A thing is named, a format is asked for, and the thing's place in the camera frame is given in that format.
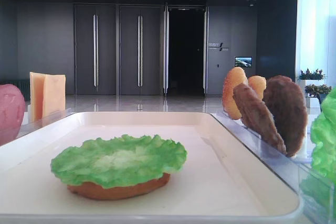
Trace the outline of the clear acrylic food rack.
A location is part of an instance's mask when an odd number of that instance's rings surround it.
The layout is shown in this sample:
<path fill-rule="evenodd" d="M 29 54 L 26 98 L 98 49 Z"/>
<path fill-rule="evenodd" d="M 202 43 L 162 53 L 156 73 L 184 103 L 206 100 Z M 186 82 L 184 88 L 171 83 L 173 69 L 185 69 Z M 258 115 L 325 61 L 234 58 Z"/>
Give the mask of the clear acrylic food rack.
<path fill-rule="evenodd" d="M 284 156 L 224 112 L 212 115 L 303 198 L 303 214 L 311 223 L 335 223 L 335 185 L 331 180 L 310 168 L 305 159 Z"/>

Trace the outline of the grey double door right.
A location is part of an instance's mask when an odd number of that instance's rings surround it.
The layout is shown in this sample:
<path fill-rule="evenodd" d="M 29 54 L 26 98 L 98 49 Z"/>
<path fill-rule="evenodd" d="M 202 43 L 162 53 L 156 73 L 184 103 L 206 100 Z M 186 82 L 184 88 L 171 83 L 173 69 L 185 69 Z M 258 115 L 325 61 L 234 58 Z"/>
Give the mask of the grey double door right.
<path fill-rule="evenodd" d="M 160 94 L 160 9 L 120 7 L 122 95 Z"/>

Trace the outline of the yellow cheese slice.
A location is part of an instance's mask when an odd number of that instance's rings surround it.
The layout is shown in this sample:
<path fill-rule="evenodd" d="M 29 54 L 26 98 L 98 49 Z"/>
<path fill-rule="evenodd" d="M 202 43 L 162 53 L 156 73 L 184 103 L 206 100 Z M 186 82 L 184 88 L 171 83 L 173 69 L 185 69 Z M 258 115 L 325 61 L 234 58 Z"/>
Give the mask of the yellow cheese slice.
<path fill-rule="evenodd" d="M 66 76 L 64 74 L 45 75 L 43 90 L 43 117 L 66 107 Z"/>
<path fill-rule="evenodd" d="M 32 122 L 48 115 L 45 81 L 49 74 L 30 72 L 30 119 Z"/>

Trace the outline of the white plastic tray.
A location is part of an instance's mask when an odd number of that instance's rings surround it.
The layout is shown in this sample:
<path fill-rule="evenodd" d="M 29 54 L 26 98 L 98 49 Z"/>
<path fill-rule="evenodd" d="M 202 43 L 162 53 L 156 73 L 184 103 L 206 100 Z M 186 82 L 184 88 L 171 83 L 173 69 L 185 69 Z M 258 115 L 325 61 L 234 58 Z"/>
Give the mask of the white plastic tray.
<path fill-rule="evenodd" d="M 187 160 L 164 187 L 118 201 L 67 190 L 50 170 L 85 140 L 158 134 Z M 212 115 L 80 112 L 1 147 L 1 223 L 295 223 L 303 200 Z"/>

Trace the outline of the rear yellow cheese slice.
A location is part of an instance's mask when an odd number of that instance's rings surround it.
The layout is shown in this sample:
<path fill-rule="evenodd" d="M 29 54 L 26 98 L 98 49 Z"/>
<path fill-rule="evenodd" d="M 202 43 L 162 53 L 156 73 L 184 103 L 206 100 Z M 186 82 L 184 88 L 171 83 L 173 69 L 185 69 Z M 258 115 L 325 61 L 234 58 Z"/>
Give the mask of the rear yellow cheese slice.
<path fill-rule="evenodd" d="M 30 72 L 30 119 L 32 122 L 48 115 L 45 81 L 49 74 Z"/>

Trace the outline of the front brown meat patty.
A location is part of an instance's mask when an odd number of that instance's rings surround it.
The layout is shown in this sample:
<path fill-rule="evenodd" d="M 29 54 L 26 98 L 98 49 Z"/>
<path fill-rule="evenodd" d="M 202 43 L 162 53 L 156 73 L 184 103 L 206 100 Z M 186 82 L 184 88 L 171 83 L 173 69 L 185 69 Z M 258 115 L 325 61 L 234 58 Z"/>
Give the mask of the front brown meat patty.
<path fill-rule="evenodd" d="M 241 83 L 234 87 L 233 99 L 242 115 L 242 122 L 258 133 L 264 142 L 286 155 L 287 149 L 275 127 L 273 115 L 256 92 L 250 86 Z"/>

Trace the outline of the clear acrylic left rack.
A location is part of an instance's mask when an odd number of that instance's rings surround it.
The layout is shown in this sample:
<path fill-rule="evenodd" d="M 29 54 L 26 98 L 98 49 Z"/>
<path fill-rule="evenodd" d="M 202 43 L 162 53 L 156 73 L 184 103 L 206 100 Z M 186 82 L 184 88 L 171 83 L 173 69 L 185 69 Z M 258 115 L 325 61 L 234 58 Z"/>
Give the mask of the clear acrylic left rack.
<path fill-rule="evenodd" d="M 24 112 L 24 118 L 23 118 L 21 127 L 19 129 L 19 132 L 16 138 L 20 138 L 44 126 L 57 122 L 71 114 L 74 114 L 74 111 L 71 108 L 68 108 L 63 111 L 56 111 L 52 113 L 51 115 L 44 117 L 42 119 L 32 121 L 31 120 L 31 106 L 29 104 L 27 106 L 27 111 Z"/>

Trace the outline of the front yellow cheese slice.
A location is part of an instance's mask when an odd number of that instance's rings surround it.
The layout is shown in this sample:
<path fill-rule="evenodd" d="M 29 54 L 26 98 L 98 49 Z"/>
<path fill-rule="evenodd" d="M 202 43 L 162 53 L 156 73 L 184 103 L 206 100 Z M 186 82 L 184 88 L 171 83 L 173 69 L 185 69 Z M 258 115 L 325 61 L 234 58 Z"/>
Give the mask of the front yellow cheese slice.
<path fill-rule="evenodd" d="M 66 76 L 64 74 L 45 75 L 43 90 L 43 117 L 66 107 Z"/>

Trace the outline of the green lettuce leaf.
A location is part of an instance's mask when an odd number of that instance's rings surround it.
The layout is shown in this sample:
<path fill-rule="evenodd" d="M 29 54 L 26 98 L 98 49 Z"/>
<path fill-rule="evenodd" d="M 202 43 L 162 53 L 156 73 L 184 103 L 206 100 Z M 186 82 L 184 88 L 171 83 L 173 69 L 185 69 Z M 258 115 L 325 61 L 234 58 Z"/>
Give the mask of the green lettuce leaf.
<path fill-rule="evenodd" d="M 124 134 L 68 147 L 51 160 L 50 168 L 67 185 L 91 182 L 103 188 L 127 187 L 176 173 L 186 158 L 187 150 L 180 142 L 159 135 Z"/>
<path fill-rule="evenodd" d="M 312 168 L 335 182 L 335 92 L 330 92 L 322 103 L 322 112 L 312 122 L 310 138 L 315 143 Z"/>

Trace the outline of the grey double door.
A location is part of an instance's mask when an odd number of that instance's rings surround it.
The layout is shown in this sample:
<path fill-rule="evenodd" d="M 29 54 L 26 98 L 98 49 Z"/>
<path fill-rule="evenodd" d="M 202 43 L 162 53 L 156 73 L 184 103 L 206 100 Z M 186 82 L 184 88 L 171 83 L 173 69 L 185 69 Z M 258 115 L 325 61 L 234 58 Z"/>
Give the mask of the grey double door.
<path fill-rule="evenodd" d="M 75 5 L 76 94 L 116 94 L 116 8 Z"/>
<path fill-rule="evenodd" d="M 160 9 L 120 7 L 122 95 L 160 94 Z"/>

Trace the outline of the potted plants in planter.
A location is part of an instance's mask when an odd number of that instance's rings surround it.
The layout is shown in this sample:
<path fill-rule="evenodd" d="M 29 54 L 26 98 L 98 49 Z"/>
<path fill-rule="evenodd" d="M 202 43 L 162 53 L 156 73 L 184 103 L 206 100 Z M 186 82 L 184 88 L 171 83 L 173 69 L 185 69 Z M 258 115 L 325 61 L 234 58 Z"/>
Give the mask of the potted plants in planter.
<path fill-rule="evenodd" d="M 301 70 L 298 81 L 306 99 L 306 106 L 310 109 L 319 108 L 332 89 L 331 86 L 326 85 L 322 69 Z"/>

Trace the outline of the green lettuce leaf in rack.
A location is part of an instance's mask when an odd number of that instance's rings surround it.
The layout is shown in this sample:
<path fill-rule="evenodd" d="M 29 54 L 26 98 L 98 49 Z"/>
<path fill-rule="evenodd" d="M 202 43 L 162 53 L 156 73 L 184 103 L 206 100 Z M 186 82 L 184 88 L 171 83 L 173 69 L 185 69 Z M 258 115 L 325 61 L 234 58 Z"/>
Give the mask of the green lettuce leaf in rack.
<path fill-rule="evenodd" d="M 330 92 L 322 103 L 322 112 L 312 122 L 310 138 L 315 143 L 312 168 L 335 182 L 335 92 Z"/>

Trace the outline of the small wall display screen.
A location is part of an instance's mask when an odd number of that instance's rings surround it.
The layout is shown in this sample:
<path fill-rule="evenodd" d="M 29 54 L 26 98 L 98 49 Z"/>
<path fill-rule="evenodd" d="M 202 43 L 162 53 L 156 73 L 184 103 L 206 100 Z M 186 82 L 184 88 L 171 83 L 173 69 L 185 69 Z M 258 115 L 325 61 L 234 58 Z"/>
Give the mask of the small wall display screen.
<path fill-rule="evenodd" d="M 252 57 L 235 57 L 235 67 L 241 67 L 241 68 L 252 67 Z"/>

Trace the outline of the rear brown meat patty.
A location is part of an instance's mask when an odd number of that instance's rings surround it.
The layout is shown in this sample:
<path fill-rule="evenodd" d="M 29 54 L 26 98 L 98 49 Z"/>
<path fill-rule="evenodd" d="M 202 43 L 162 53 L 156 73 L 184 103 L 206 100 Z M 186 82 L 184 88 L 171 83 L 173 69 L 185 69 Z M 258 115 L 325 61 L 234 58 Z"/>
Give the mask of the rear brown meat patty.
<path fill-rule="evenodd" d="M 274 76 L 267 80 L 262 100 L 274 116 L 287 156 L 295 156 L 303 145 L 308 123 L 302 89 L 289 77 Z"/>

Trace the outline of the grey double door left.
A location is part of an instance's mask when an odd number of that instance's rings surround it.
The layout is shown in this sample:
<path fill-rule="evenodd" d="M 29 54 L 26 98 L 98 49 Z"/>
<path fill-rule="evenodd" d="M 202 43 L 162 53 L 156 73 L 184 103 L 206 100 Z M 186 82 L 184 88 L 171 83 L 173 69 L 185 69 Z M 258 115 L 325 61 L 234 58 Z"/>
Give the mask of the grey double door left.
<path fill-rule="evenodd" d="M 75 5 L 76 94 L 116 94 L 116 8 Z"/>

